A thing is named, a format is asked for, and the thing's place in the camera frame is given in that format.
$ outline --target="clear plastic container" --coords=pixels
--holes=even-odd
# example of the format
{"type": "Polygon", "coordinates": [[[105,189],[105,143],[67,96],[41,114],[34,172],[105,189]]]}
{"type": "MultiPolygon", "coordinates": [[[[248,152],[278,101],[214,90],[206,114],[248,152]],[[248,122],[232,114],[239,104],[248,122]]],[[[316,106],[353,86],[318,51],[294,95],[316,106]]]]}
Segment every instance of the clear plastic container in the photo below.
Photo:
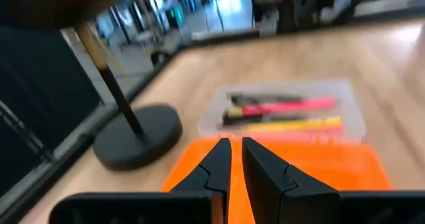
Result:
{"type": "Polygon", "coordinates": [[[223,114],[234,107],[228,94],[243,93],[245,95],[288,95],[301,96],[303,99],[334,98],[335,105],[331,109],[308,110],[299,112],[280,112],[281,115],[301,115],[307,119],[327,119],[340,117],[342,132],[338,136],[351,140],[362,140],[366,133],[360,109],[355,101],[351,85],[347,80],[295,80],[288,82],[267,82],[258,84],[236,84],[225,86],[216,91],[205,115],[199,122],[202,136],[216,134],[246,134],[243,126],[223,126],[223,114]]]}

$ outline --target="wooden table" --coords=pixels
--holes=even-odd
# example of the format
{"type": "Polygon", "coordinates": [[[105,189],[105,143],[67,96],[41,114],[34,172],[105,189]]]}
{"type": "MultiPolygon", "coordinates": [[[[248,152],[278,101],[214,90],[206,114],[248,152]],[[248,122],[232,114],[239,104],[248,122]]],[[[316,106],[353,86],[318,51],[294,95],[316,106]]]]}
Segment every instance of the wooden table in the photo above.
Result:
{"type": "Polygon", "coordinates": [[[425,188],[425,19],[335,28],[185,51],[133,102],[168,102],[183,122],[180,142],[146,168],[108,171],[89,149],[21,223],[45,224],[63,197],[82,191],[157,191],[214,91],[239,82],[299,78],[351,81],[367,127],[397,189],[425,188]]]}

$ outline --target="orange container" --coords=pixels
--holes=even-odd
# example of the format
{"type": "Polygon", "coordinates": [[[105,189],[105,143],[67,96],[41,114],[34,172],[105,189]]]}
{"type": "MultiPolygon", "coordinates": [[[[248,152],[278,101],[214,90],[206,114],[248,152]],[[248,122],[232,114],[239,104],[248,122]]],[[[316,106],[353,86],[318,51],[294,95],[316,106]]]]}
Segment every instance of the orange container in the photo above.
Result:
{"type": "MultiPolygon", "coordinates": [[[[219,141],[201,138],[181,156],[161,190],[170,191],[199,164],[219,141]]],[[[338,190],[391,190],[375,151],[356,142],[337,142],[325,138],[256,138],[276,155],[312,177],[338,190]]],[[[253,224],[251,206],[242,168],[242,140],[231,138],[232,171],[228,222],[253,224]]]]}

